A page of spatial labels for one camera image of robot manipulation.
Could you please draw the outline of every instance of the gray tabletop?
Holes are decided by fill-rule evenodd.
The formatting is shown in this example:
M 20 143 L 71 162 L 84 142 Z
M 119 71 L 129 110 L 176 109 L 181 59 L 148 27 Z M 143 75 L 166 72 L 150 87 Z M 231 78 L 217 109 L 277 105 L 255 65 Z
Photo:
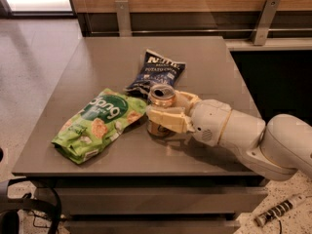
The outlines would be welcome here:
M 16 176 L 252 176 L 220 147 L 191 135 L 151 136 L 146 117 L 130 126 L 97 157 L 76 165 L 59 154 L 51 140 L 60 127 L 103 89 L 123 92 L 140 71 L 146 49 L 176 61 L 186 70 L 175 88 L 202 99 L 214 98 L 258 116 L 224 40 L 220 37 L 85 38 L 13 168 Z

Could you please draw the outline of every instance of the black surface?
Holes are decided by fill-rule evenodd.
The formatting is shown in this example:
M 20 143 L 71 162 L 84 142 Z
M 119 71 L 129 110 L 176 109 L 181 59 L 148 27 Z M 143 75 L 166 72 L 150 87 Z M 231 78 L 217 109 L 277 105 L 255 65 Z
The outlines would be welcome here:
M 312 125 L 312 51 L 231 54 L 263 120 L 287 113 Z

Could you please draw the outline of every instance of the blue chip bag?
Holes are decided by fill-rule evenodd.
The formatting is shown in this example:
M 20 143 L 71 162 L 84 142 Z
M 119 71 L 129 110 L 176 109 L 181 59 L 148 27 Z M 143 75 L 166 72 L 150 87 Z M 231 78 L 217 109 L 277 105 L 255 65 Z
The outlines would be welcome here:
M 155 84 L 167 84 L 173 87 L 184 69 L 185 62 L 177 62 L 146 50 L 143 68 L 125 91 L 134 96 L 147 96 L 150 88 Z

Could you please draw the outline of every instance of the black chair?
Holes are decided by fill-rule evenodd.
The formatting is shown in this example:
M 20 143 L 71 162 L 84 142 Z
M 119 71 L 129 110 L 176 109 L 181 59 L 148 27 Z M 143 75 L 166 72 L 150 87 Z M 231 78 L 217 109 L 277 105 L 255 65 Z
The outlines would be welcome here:
M 3 150 L 0 148 L 0 162 L 3 156 Z M 36 182 L 50 188 L 56 198 L 56 203 L 53 205 L 42 200 L 31 199 L 31 194 L 25 194 L 22 198 L 9 198 L 9 186 L 25 181 Z M 48 234 L 56 234 L 58 232 L 61 202 L 57 192 L 45 182 L 35 179 L 29 180 L 28 178 L 17 178 L 0 182 L 0 234 L 19 234 L 20 218 L 18 210 L 45 213 L 51 220 Z

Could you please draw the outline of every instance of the snack bag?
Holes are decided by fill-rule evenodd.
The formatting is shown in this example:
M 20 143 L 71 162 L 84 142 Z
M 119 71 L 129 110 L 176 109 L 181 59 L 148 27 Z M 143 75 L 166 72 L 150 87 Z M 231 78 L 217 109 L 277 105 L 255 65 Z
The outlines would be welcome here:
M 155 84 L 166 84 L 173 87 L 184 69 L 184 62 L 164 58 L 155 52 L 146 50 L 143 68 L 125 91 L 134 96 L 147 96 L 150 88 Z
M 105 89 L 63 125 L 52 143 L 62 155 L 81 164 L 103 151 L 139 119 L 145 107 L 139 98 Z

